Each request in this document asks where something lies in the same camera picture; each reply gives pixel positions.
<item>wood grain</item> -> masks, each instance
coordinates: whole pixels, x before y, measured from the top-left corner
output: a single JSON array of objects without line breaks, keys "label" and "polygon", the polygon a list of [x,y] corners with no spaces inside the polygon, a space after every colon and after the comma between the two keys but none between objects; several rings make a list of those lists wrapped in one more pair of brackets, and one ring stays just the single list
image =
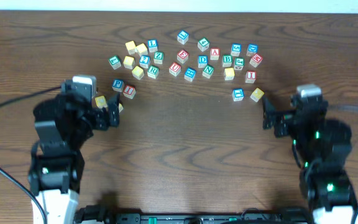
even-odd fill
[{"label": "wood grain", "polygon": [[[176,34],[185,29],[185,46]],[[259,45],[264,61],[255,84],[245,70],[225,82],[221,62],[210,80],[197,68],[197,40],[230,52],[233,42]],[[113,70],[108,58],[127,55],[124,43],[156,38],[165,60],[156,80]],[[176,53],[197,68],[193,83],[168,73]],[[106,203],[143,212],[240,212],[306,205],[288,138],[262,130],[262,105],[248,96],[259,87],[288,108],[297,85],[319,85],[331,104],[358,104],[358,15],[0,11],[0,102],[59,85],[76,74],[95,75],[99,93],[114,78],[136,86],[123,98],[118,129],[86,142],[80,207]],[[246,99],[232,102],[241,87]],[[26,186],[30,146],[37,140],[33,107],[57,92],[0,110],[0,165]],[[358,114],[329,112],[352,126],[346,164],[358,196]],[[0,176],[0,223],[32,223],[30,200]]]}]

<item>white wall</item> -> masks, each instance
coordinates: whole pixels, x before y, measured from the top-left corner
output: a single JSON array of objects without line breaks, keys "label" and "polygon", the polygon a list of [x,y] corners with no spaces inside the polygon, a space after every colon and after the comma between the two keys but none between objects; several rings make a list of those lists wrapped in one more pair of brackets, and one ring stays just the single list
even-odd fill
[{"label": "white wall", "polygon": [[0,9],[358,13],[358,0],[0,0]]}]

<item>wooden toy block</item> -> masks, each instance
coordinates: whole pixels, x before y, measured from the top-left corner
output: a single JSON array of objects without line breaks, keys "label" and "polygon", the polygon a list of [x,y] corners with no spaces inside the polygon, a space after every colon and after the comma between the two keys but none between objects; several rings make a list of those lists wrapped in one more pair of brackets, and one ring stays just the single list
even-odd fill
[{"label": "wooden toy block", "polygon": [[219,48],[211,48],[211,60],[219,60],[220,49]]},{"label": "wooden toy block", "polygon": [[130,41],[128,43],[125,43],[125,46],[127,47],[128,53],[130,55],[136,53],[136,45],[134,41]]},{"label": "wooden toy block", "polygon": [[258,52],[258,45],[250,44],[247,49],[247,56],[252,57]]},{"label": "wooden toy block", "polygon": [[134,69],[135,59],[130,56],[125,56],[124,58],[124,67],[128,69]]},{"label": "wooden toy block", "polygon": [[240,56],[240,53],[241,53],[241,44],[232,44],[230,54],[233,57],[238,57],[238,56]]},{"label": "wooden toy block", "polygon": [[255,91],[251,94],[250,98],[255,102],[258,102],[264,94],[265,93],[262,90],[256,88]]},{"label": "wooden toy block", "polygon": [[175,77],[179,75],[180,70],[181,70],[181,66],[176,62],[173,62],[172,65],[169,67],[169,73],[171,73]]},{"label": "wooden toy block", "polygon": [[94,100],[95,100],[95,102],[96,102],[96,106],[97,106],[99,109],[107,108],[107,107],[108,107],[106,98],[105,98],[104,96],[98,96],[98,97],[96,97]]},{"label": "wooden toy block", "polygon": [[231,96],[233,97],[233,101],[241,101],[244,99],[244,91],[242,88],[234,89]]},{"label": "wooden toy block", "polygon": [[263,59],[264,58],[262,58],[259,54],[255,54],[251,58],[251,61],[249,63],[256,68],[262,62]]},{"label": "wooden toy block", "polygon": [[109,59],[110,65],[112,66],[112,68],[115,70],[119,67],[121,67],[121,62],[119,61],[117,55],[115,55],[114,57]]},{"label": "wooden toy block", "polygon": [[233,80],[234,79],[234,68],[225,68],[224,69],[224,79]]},{"label": "wooden toy block", "polygon": [[136,90],[134,87],[126,85],[122,93],[124,94],[124,96],[128,97],[129,99],[133,99],[136,94]]},{"label": "wooden toy block", "polygon": [[147,45],[149,46],[150,53],[158,51],[157,40],[149,40],[149,41],[147,41]]},{"label": "wooden toy block", "polygon": [[116,79],[112,83],[111,87],[114,91],[122,92],[124,89],[124,81]]},{"label": "wooden toy block", "polygon": [[177,58],[180,63],[185,63],[189,59],[189,53],[186,50],[181,50]]},{"label": "wooden toy block", "polygon": [[132,75],[138,79],[141,80],[144,76],[144,72],[143,69],[141,69],[139,66],[136,66],[133,70],[132,70]]},{"label": "wooden toy block", "polygon": [[254,83],[256,81],[256,72],[247,71],[246,83]]},{"label": "wooden toy block", "polygon": [[208,63],[208,57],[206,55],[198,56],[198,68],[205,68]]},{"label": "wooden toy block", "polygon": [[185,80],[192,82],[195,76],[196,76],[196,70],[188,67],[185,72]]},{"label": "wooden toy block", "polygon": [[164,61],[164,53],[162,52],[154,53],[154,63],[162,65],[163,61]]},{"label": "wooden toy block", "polygon": [[140,44],[140,45],[136,46],[136,52],[137,52],[137,54],[139,54],[139,56],[147,55],[148,52],[147,52],[146,45]]},{"label": "wooden toy block", "polygon": [[212,74],[214,73],[214,67],[207,65],[203,70],[203,76],[206,78],[211,78]]},{"label": "wooden toy block", "polygon": [[234,69],[241,71],[244,68],[245,61],[243,58],[234,59]]},{"label": "wooden toy block", "polygon": [[209,40],[207,38],[202,38],[201,40],[198,41],[197,44],[198,48],[203,52],[206,49],[209,48]]},{"label": "wooden toy block", "polygon": [[187,40],[189,40],[189,34],[186,33],[186,31],[184,30],[180,31],[178,34],[179,43],[184,45],[187,42]]},{"label": "wooden toy block", "polygon": [[118,103],[118,113],[121,113],[121,111],[124,109],[121,103]]},{"label": "wooden toy block", "polygon": [[160,70],[153,65],[147,70],[147,76],[150,78],[157,78],[158,73],[160,73]]},{"label": "wooden toy block", "polygon": [[233,62],[233,58],[231,57],[231,55],[223,55],[222,66],[224,68],[230,67],[232,62]]},{"label": "wooden toy block", "polygon": [[142,68],[149,68],[150,66],[150,57],[146,55],[142,55],[139,60],[139,65]]}]

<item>yellow block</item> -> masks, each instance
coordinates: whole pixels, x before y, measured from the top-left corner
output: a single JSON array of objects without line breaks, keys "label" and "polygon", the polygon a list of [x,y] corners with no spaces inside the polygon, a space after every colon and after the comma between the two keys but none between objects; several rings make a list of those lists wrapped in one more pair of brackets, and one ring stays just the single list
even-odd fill
[{"label": "yellow block", "polygon": [[106,98],[104,96],[98,96],[94,100],[95,100],[96,106],[98,108],[101,109],[101,108],[107,108],[108,107],[107,102],[106,102]]},{"label": "yellow block", "polygon": [[121,111],[124,109],[121,103],[118,104],[118,113],[121,113]]},{"label": "yellow block", "polygon": [[139,54],[139,56],[147,55],[147,47],[144,44],[140,44],[136,47],[136,51]]},{"label": "yellow block", "polygon": [[132,74],[135,78],[137,78],[138,80],[140,80],[141,78],[143,78],[144,76],[144,72],[143,69],[141,69],[139,66],[136,66],[133,70],[132,70]]},{"label": "yellow block", "polygon": [[135,64],[135,59],[133,57],[125,56],[124,66],[126,68],[132,68],[132,66],[134,66],[134,64]]},{"label": "yellow block", "polygon": [[130,41],[128,43],[125,43],[125,46],[127,47],[129,54],[134,54],[136,51],[136,45],[134,41]]},{"label": "yellow block", "polygon": [[224,69],[224,74],[227,77],[233,77],[234,76],[234,68],[225,68]]},{"label": "yellow block", "polygon": [[256,90],[251,94],[251,99],[258,102],[264,94],[265,93],[260,90],[260,88],[256,88]]}]

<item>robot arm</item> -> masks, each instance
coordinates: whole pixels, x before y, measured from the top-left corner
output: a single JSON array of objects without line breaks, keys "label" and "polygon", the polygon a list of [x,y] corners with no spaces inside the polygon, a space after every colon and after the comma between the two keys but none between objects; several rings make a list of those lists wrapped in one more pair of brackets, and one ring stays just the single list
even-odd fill
[{"label": "robot arm", "polygon": [[300,189],[314,222],[350,223],[358,208],[353,186],[344,170],[346,157],[352,151],[350,126],[325,119],[328,102],[316,85],[297,88],[297,94],[291,98],[294,110],[276,111],[267,98],[263,103],[263,128],[274,127],[277,138],[290,136],[293,149],[304,162]]},{"label": "robot arm", "polygon": [[[62,83],[54,99],[34,109],[39,142],[33,147],[29,171],[30,190],[47,214],[48,223],[72,224],[84,159],[80,152],[93,130],[106,131],[119,125],[119,95],[108,101],[108,109],[92,108],[96,78],[79,75]],[[43,154],[37,155],[37,148]],[[33,202],[34,223],[43,223]]]}]

